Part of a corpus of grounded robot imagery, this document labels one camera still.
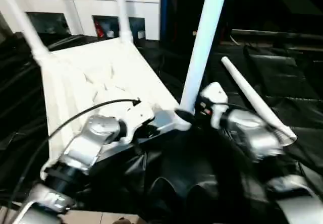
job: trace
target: white cylindrical rod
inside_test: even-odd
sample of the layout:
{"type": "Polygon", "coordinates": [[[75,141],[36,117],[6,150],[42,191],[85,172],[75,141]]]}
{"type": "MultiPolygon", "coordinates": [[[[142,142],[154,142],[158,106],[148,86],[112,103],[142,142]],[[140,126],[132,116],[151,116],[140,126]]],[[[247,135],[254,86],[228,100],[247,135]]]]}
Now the white cylindrical rod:
{"type": "Polygon", "coordinates": [[[18,3],[17,0],[5,0],[9,7],[12,10],[12,13],[17,19],[17,23],[19,24],[22,32],[24,33],[24,36],[31,47],[31,50],[34,55],[41,55],[48,53],[47,48],[44,46],[42,41],[40,40],[35,28],[31,24],[27,14],[23,12],[18,3]]]}
{"type": "Polygon", "coordinates": [[[233,63],[227,57],[223,57],[221,61],[231,74],[234,81],[238,84],[239,88],[242,90],[246,98],[249,100],[253,108],[256,110],[256,112],[264,120],[283,131],[286,135],[288,135],[289,138],[292,139],[292,141],[290,141],[290,139],[282,136],[284,145],[289,145],[294,142],[297,139],[295,133],[281,122],[281,120],[275,115],[275,113],[263,101],[259,94],[252,88],[248,81],[237,70],[233,63]]]}
{"type": "Polygon", "coordinates": [[[132,42],[133,37],[129,25],[126,0],[117,0],[117,4],[119,9],[119,35],[121,41],[132,42]]]}
{"type": "Polygon", "coordinates": [[[191,62],[188,68],[180,108],[194,112],[196,97],[203,78],[207,58],[217,30],[224,0],[204,0],[191,62]]]}

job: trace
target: black fabric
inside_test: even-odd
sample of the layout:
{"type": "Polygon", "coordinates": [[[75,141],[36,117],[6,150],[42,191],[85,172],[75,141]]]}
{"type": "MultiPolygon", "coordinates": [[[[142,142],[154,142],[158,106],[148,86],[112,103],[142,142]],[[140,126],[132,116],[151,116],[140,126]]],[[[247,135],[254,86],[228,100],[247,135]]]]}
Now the black fabric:
{"type": "MultiPolygon", "coordinates": [[[[97,41],[94,37],[50,35],[42,40],[51,50],[97,41]]],[[[179,100],[189,55],[170,53],[154,43],[137,47],[179,100]]],[[[230,103],[250,108],[220,62],[225,55],[298,136],[287,152],[322,174],[322,55],[216,48],[202,86],[218,81],[230,103]]],[[[0,61],[0,200],[5,200],[29,156],[46,137],[47,127],[40,69],[21,36],[16,34],[0,45],[0,61]]],[[[48,148],[40,153],[18,199],[39,180],[39,169],[47,158],[48,148]]],[[[136,213],[151,223],[284,223],[258,177],[233,142],[213,129],[194,126],[96,164],[90,181],[77,195],[78,208],[136,213]]]]}

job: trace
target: black wire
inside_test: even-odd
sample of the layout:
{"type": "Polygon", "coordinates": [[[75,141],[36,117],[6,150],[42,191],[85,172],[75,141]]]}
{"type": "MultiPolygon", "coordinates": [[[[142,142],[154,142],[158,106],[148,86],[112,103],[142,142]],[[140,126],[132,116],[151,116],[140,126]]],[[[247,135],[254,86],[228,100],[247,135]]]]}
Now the black wire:
{"type": "Polygon", "coordinates": [[[135,99],[116,99],[116,100],[111,100],[111,101],[107,101],[107,102],[103,102],[103,103],[100,103],[100,104],[97,104],[95,106],[92,106],[78,114],[76,114],[75,116],[69,118],[67,121],[65,121],[63,124],[61,124],[55,131],[52,132],[52,134],[50,134],[39,146],[38,148],[36,149],[36,151],[34,152],[34,154],[31,156],[29,162],[27,163],[24,171],[22,172],[20,178],[19,178],[19,181],[17,182],[13,192],[12,192],[12,195],[8,201],[8,207],[6,209],[6,213],[5,213],[5,216],[4,216],[4,219],[2,221],[2,224],[5,223],[7,217],[8,217],[8,213],[9,213],[9,210],[12,208],[12,204],[13,204],[13,201],[15,200],[17,194],[19,193],[19,190],[21,188],[21,185],[23,184],[27,174],[28,174],[28,171],[30,169],[30,167],[32,166],[33,162],[35,161],[37,155],[39,154],[39,152],[42,150],[42,148],[44,146],[46,146],[46,144],[48,143],[48,141],[53,137],[55,136],[64,126],[66,126],[68,123],[70,123],[71,121],[79,118],[80,116],[94,110],[94,109],[97,109],[97,108],[100,108],[102,106],[105,106],[105,105],[108,105],[108,104],[112,104],[112,103],[118,103],[118,102],[133,102],[134,104],[138,104],[140,103],[140,100],[135,100],[135,99]]]}

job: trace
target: cabinet door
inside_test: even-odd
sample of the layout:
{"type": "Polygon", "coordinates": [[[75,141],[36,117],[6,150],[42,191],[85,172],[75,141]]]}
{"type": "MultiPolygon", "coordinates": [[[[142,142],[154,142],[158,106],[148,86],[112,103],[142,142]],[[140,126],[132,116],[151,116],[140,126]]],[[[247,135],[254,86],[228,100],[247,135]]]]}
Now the cabinet door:
{"type": "MultiPolygon", "coordinates": [[[[116,1],[74,0],[85,35],[96,36],[93,17],[117,17],[116,1]]],[[[145,37],[159,40],[159,3],[127,2],[127,13],[131,18],[143,18],[145,37]]]]}
{"type": "MultiPolygon", "coordinates": [[[[20,8],[29,14],[63,14],[70,33],[72,35],[83,34],[73,0],[17,0],[17,2],[20,8]]],[[[15,16],[5,0],[0,0],[0,11],[12,32],[21,31],[15,16]]]]}

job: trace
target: wooden floor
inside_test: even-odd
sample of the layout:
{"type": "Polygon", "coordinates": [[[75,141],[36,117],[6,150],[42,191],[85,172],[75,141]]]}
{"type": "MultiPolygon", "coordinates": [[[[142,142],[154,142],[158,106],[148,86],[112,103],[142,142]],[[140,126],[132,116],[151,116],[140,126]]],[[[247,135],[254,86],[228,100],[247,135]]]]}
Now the wooden floor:
{"type": "MultiPolygon", "coordinates": [[[[3,207],[0,210],[0,221],[3,220],[4,212],[5,208],[3,207]]],[[[10,217],[12,217],[14,213],[14,211],[10,211],[10,217]]],[[[62,216],[62,219],[66,224],[112,224],[122,217],[128,219],[133,224],[146,224],[146,222],[137,215],[76,210],[70,211],[68,214],[62,216]]]]}

